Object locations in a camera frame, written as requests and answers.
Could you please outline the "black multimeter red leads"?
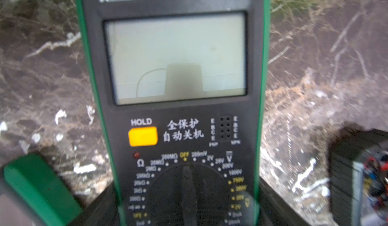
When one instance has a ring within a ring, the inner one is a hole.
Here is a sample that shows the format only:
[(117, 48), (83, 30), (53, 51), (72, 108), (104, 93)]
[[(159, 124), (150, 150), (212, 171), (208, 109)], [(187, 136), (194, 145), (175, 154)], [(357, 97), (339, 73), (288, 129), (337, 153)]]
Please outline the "black multimeter red leads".
[(339, 226), (388, 224), (388, 133), (372, 129), (330, 151), (330, 209)]

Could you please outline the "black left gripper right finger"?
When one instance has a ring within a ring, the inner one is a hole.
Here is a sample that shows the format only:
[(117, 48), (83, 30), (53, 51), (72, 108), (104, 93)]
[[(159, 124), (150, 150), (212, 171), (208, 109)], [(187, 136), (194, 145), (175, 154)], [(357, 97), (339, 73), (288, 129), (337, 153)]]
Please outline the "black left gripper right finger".
[(260, 226), (309, 226), (263, 178), (259, 188)]

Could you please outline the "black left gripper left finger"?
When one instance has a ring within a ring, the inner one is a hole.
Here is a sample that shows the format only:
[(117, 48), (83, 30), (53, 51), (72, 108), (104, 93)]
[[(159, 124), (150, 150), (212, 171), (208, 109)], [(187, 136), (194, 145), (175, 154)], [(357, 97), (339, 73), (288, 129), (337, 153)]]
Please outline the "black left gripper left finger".
[(120, 217), (113, 183), (76, 217), (69, 226), (119, 226)]

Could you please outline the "dark green multimeter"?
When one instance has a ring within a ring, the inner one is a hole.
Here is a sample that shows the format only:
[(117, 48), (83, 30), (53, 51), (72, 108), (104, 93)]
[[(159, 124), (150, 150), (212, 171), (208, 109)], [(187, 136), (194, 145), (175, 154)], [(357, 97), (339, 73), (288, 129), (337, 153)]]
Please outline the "dark green multimeter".
[(19, 157), (1, 167), (1, 194), (9, 195), (44, 226), (67, 226), (82, 213), (68, 187), (37, 154)]
[(121, 226), (256, 226), (270, 0), (77, 0)]

